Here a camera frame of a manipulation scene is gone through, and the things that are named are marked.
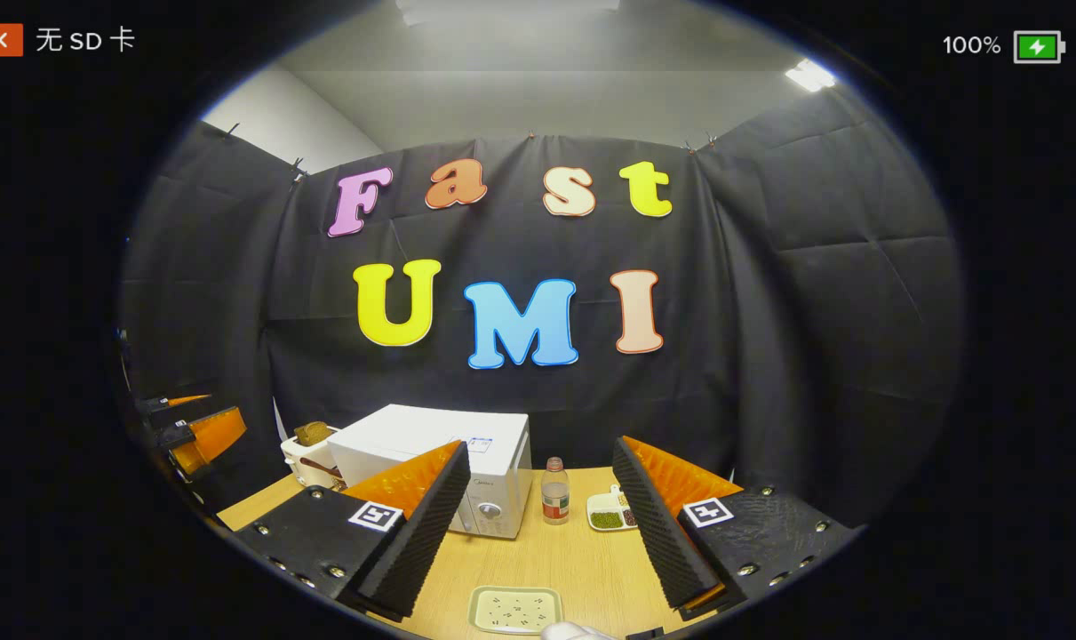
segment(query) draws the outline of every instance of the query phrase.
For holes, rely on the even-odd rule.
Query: peach letter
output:
[[[423,340],[430,330],[430,318],[435,311],[431,302],[431,285],[435,275],[441,271],[436,259],[412,259],[405,264],[404,273],[411,279],[411,317],[402,325],[392,325],[387,321],[387,280],[395,269],[390,264],[365,264],[352,272],[352,279],[359,284],[356,314],[359,330],[368,340],[379,345],[412,345]]]
[[[660,276],[642,269],[612,274],[609,282],[620,291],[620,323],[624,335],[615,341],[620,353],[648,353],[664,345],[652,319],[652,285]]]
[[[456,202],[468,205],[486,195],[482,183],[482,163],[477,159],[449,161],[430,174],[430,181],[435,185],[427,189],[424,198],[428,208],[449,208]]]
[[[620,170],[620,177],[628,179],[628,197],[632,208],[642,215],[664,217],[671,213],[671,202],[655,199],[655,186],[667,185],[668,174],[656,173],[650,161],[638,161]]]
[[[597,207],[597,198],[589,189],[594,179],[583,169],[554,167],[542,180],[549,194],[541,202],[553,215],[587,215]]]
[[[388,167],[350,175],[336,183],[339,186],[339,203],[336,205],[336,219],[328,228],[328,237],[346,236],[364,229],[364,222],[359,215],[371,213],[376,207],[376,200],[380,198],[380,188],[376,185],[368,185],[368,182],[378,182],[386,187],[391,185],[393,177]]]

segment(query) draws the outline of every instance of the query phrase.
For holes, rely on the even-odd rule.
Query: wooden table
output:
[[[515,540],[483,538],[448,530],[431,565],[415,611],[399,624],[376,620],[415,635],[439,640],[504,640],[467,622],[470,592],[478,586],[544,586],[562,596],[565,620],[597,628],[614,638],[663,627],[675,631],[689,622],[664,600],[660,580],[648,560],[638,530],[592,530],[585,499],[608,494],[615,483],[611,467],[570,469],[569,522],[553,526],[541,517],[541,470],[526,501],[526,514]],[[301,489],[294,477],[281,479],[250,498],[222,511],[217,517],[238,530]]]

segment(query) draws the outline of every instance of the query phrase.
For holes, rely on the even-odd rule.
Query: ceiling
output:
[[[694,2],[433,2],[382,0],[279,61],[383,151],[530,130],[697,148],[806,95],[782,75],[801,54]]]

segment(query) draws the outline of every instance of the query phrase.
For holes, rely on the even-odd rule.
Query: blue letter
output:
[[[463,291],[473,304],[473,356],[467,364],[476,369],[501,367],[506,359],[494,349],[494,337],[497,337],[510,354],[510,360],[522,365],[537,337],[534,365],[574,365],[578,352],[569,343],[569,299],[577,290],[577,284],[568,280],[544,280],[534,289],[523,315],[518,313],[518,307],[501,284],[470,284]]]

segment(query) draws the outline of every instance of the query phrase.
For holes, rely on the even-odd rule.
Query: white microwave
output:
[[[470,483],[450,530],[518,538],[533,482],[526,414],[388,404],[330,435],[327,442],[351,486],[455,440],[467,443]]]

